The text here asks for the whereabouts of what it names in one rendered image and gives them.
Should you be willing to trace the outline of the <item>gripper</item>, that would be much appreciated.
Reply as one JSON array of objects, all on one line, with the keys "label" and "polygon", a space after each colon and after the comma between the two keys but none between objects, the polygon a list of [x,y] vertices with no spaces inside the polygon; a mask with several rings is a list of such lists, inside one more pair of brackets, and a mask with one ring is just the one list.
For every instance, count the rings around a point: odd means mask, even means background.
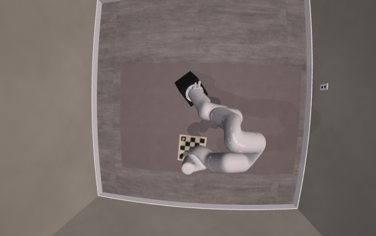
[{"label": "gripper", "polygon": [[188,152],[187,152],[187,151],[181,153],[181,156],[183,157],[183,160],[184,160],[184,158],[185,158],[187,155],[188,155]]}]

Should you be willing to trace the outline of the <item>black and cream chessboard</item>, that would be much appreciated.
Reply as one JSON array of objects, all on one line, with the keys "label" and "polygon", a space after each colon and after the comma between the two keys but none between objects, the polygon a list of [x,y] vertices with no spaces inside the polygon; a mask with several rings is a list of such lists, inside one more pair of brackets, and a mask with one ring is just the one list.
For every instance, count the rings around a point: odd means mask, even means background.
[{"label": "black and cream chessboard", "polygon": [[[183,137],[185,138],[184,140],[182,140]],[[207,137],[180,134],[178,160],[182,161],[181,153],[188,151],[191,147],[197,145],[206,146],[206,139]]]}]

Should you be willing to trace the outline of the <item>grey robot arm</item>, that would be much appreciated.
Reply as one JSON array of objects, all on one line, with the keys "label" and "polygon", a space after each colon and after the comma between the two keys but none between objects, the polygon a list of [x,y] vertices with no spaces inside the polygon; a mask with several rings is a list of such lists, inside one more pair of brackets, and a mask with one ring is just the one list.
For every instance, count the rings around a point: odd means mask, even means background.
[{"label": "grey robot arm", "polygon": [[222,173],[247,171],[264,151],[265,137],[259,132],[241,130],[243,121],[241,112],[228,106],[211,103],[202,92],[203,88],[200,85],[201,81],[198,81],[198,84],[189,86],[186,90],[186,98],[193,103],[202,120],[211,121],[224,129],[224,143],[231,152],[214,153],[203,145],[193,146],[183,160],[182,172],[189,175],[206,168]]}]

